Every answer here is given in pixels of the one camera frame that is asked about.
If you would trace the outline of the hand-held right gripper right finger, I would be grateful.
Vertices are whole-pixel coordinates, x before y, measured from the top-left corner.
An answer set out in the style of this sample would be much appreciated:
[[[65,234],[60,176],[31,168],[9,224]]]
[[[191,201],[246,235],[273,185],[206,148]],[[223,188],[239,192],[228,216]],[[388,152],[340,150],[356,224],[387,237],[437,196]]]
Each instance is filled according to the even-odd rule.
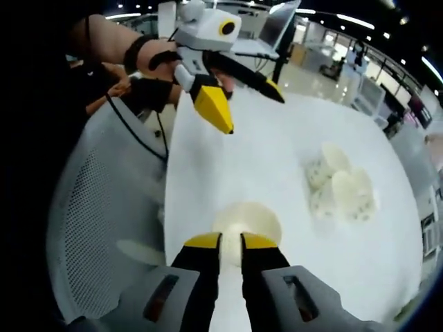
[[[242,240],[242,294],[253,331],[349,331],[340,295],[302,266],[290,266],[270,239]]]

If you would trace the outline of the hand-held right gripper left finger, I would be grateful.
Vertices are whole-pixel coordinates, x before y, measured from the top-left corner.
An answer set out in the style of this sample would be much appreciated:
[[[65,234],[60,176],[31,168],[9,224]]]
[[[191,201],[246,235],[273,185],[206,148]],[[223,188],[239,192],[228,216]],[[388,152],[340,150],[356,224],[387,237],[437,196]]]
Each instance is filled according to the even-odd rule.
[[[160,266],[121,297],[121,331],[208,331],[218,297],[222,234],[187,240],[172,265]]]

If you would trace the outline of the person's left hand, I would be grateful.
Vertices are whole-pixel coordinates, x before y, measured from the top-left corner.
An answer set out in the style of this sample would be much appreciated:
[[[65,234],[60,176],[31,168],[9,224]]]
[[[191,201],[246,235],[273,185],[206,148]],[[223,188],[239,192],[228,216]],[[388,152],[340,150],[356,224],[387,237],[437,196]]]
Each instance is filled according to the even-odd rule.
[[[166,39],[153,39],[147,41],[138,52],[138,70],[143,75],[150,78],[172,82],[174,79],[175,67],[179,63],[178,61],[162,63],[158,65],[156,69],[149,69],[152,58],[165,51],[175,52],[175,43]]]

